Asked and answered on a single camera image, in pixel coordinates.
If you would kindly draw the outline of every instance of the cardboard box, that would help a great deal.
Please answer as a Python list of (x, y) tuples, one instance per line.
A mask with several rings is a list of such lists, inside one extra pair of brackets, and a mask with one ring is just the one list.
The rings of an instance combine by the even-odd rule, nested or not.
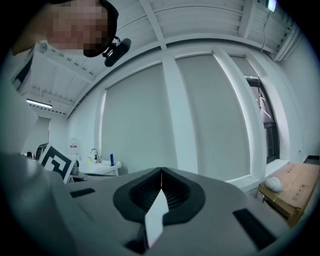
[(280, 193), (259, 184), (258, 193), (263, 202), (280, 214), (293, 227), (304, 213), (315, 189), (320, 166), (305, 163), (288, 163), (274, 176), (282, 183)]

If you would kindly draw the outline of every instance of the white ceiling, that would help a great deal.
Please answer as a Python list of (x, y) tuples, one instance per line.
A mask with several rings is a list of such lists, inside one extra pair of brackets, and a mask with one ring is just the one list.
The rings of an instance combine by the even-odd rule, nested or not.
[[(266, 0), (110, 0), (119, 12), (117, 36), (130, 38), (131, 48), (119, 62), (155, 47), (194, 38), (218, 38), (264, 44)], [(294, 25), (277, 6), (265, 27), (265, 50), (276, 55)], [(86, 93), (110, 72), (104, 58), (68, 55), (49, 46), (44, 55), (35, 48), (23, 86), (24, 97), (49, 103), (52, 109), (36, 108), (69, 117)]]

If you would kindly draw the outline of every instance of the faucet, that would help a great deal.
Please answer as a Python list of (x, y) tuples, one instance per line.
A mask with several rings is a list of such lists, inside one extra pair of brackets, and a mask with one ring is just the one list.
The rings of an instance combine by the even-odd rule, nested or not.
[(97, 158), (97, 162), (100, 163), (100, 158), (99, 158), (99, 154), (98, 154), (98, 150), (96, 148), (91, 149), (90, 154), (92, 153), (92, 151), (96, 151), (96, 158)]

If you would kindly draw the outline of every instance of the ceiling light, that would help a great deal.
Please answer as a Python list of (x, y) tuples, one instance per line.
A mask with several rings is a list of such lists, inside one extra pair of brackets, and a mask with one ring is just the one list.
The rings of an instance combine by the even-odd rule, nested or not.
[(268, 0), (266, 2), (266, 7), (271, 11), (271, 12), (274, 12), (275, 9), (276, 9), (276, 4), (277, 4), (277, 1), (276, 0)]
[(39, 102), (39, 101), (35, 101), (35, 100), (32, 100), (32, 99), (28, 99), (27, 98), (26, 102), (31, 103), (31, 104), (35, 104), (35, 105), (38, 105), (38, 106), (42, 106), (42, 107), (45, 107), (45, 108), (52, 109), (52, 105), (45, 104), (45, 103), (42, 103), (42, 102)]

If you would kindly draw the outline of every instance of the blue bottle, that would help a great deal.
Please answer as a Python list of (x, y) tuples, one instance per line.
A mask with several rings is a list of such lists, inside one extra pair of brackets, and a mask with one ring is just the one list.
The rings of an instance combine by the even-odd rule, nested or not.
[(115, 166), (114, 154), (110, 155), (111, 166)]

